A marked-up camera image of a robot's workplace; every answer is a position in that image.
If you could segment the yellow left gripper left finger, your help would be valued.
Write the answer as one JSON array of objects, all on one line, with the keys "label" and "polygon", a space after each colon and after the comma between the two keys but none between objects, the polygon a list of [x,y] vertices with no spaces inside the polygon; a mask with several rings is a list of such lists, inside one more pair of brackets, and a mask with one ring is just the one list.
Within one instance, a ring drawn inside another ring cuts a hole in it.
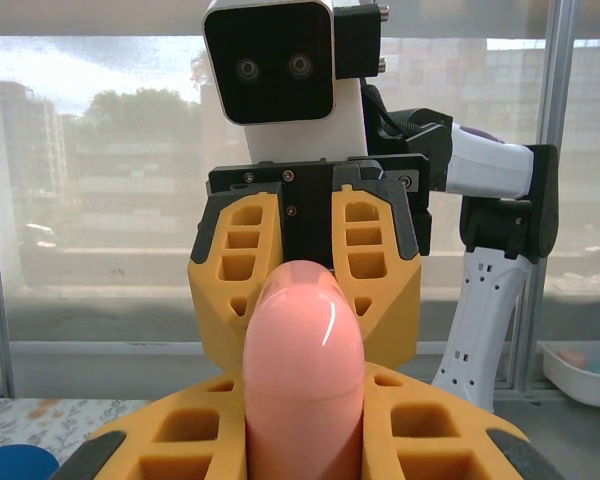
[{"label": "yellow left gripper left finger", "polygon": [[102,426],[56,479],[243,479],[245,416],[238,372],[185,388]]}]

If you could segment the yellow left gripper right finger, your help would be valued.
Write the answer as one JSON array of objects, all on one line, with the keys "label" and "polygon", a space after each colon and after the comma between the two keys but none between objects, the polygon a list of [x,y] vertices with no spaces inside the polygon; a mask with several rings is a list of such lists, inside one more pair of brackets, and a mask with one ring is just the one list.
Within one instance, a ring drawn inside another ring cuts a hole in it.
[{"label": "yellow left gripper right finger", "polygon": [[394,370],[367,364],[364,479],[561,479],[515,425]]}]

